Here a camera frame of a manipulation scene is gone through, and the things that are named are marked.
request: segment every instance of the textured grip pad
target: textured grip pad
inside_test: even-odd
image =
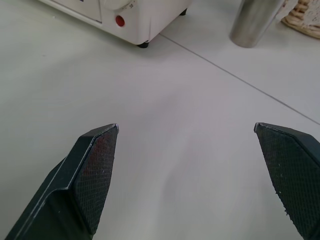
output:
[[[320,167],[308,146],[292,133],[307,142],[316,140],[308,134],[287,130],[290,134],[268,125],[257,124],[255,128],[273,187],[285,211],[302,237],[315,239],[320,224]]]
[[[73,184],[73,195],[90,234],[95,234],[107,198],[118,128],[98,136]]]

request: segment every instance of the wicker basket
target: wicker basket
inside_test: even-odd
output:
[[[311,37],[320,39],[320,25],[304,25],[304,15],[306,10],[308,9],[308,4],[312,0],[299,0],[299,3],[295,6],[295,8],[289,13],[288,16],[284,17],[281,21],[303,33],[309,35]]]

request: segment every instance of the red button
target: red button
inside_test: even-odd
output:
[[[123,27],[125,25],[125,20],[122,16],[116,16],[115,17],[115,22],[118,24],[119,27]]]

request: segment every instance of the white appliance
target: white appliance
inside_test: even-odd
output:
[[[39,0],[141,48],[192,0]]]

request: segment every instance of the stainless steel cup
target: stainless steel cup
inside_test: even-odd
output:
[[[233,23],[230,39],[244,48],[254,47],[285,0],[242,0]]]

